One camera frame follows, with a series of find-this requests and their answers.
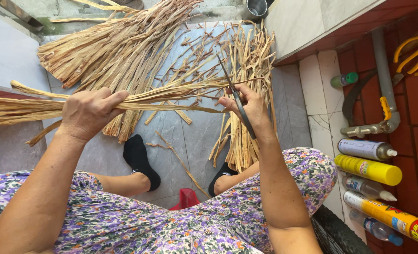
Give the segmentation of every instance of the tool handle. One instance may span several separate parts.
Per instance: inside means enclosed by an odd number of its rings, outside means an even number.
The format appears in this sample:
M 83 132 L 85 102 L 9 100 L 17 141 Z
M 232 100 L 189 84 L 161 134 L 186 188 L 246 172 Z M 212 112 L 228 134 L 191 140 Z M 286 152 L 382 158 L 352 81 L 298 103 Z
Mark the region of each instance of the tool handle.
M 251 126 L 250 121 L 248 120 L 248 116 L 246 116 L 245 109 L 243 109 L 243 103 L 240 100 L 239 93 L 233 91 L 233 96 L 234 96 L 234 100 L 236 101 L 237 107 L 239 108 L 240 116 L 243 119 L 243 124 L 248 130 L 248 133 L 250 133 L 251 139 L 256 139 L 256 135 L 255 135 L 255 132 L 253 131 L 253 127 Z
M 380 102 L 382 103 L 383 112 L 385 113 L 385 121 L 391 118 L 391 110 L 389 109 L 388 101 L 386 97 L 380 97 Z

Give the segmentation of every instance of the woman's left hand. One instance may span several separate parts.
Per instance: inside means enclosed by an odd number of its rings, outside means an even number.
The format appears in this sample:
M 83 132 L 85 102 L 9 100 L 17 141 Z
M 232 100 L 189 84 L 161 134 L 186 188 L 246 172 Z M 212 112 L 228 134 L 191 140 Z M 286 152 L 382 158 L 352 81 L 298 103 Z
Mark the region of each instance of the woman's left hand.
M 128 92 L 111 94 L 103 87 L 97 91 L 82 91 L 70 96 L 63 107 L 63 121 L 58 133 L 88 142 L 124 109 L 114 108 Z

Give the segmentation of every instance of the floral dress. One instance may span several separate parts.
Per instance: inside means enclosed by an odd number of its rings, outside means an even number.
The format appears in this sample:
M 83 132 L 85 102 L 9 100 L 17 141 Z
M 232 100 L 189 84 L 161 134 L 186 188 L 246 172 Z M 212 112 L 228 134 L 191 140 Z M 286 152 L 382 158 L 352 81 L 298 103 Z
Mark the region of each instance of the floral dress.
M 333 160 L 313 148 L 283 151 L 309 215 L 334 187 Z M 0 175 L 0 213 L 31 170 Z M 259 173 L 193 207 L 168 211 L 104 192 L 76 171 L 56 253 L 261 253 L 272 250 L 261 205 Z

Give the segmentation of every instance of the white spray can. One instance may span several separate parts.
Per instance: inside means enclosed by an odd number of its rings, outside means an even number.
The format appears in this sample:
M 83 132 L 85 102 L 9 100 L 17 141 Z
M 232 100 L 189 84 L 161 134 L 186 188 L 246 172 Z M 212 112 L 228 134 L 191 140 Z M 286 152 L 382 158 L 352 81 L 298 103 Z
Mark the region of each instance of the white spray can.
M 339 141 L 338 150 L 343 154 L 375 160 L 387 160 L 398 155 L 388 143 L 349 138 Z

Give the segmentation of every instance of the foot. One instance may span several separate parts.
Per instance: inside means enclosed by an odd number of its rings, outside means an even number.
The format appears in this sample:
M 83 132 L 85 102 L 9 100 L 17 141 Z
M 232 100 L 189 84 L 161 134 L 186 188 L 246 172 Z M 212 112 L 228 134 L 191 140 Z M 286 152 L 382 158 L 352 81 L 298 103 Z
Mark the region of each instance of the foot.
M 160 176 L 149 165 L 148 155 L 143 139 L 140 135 L 135 135 L 125 142 L 123 158 L 132 168 L 132 173 L 142 173 L 151 182 L 149 191 L 153 191 L 160 186 Z
M 212 197 L 217 196 L 218 194 L 222 193 L 220 191 L 220 187 L 222 186 L 223 179 L 232 175 L 237 175 L 239 172 L 234 171 L 228 167 L 228 162 L 225 162 L 222 168 L 219 170 L 217 175 L 213 178 L 212 182 L 209 185 L 209 195 Z

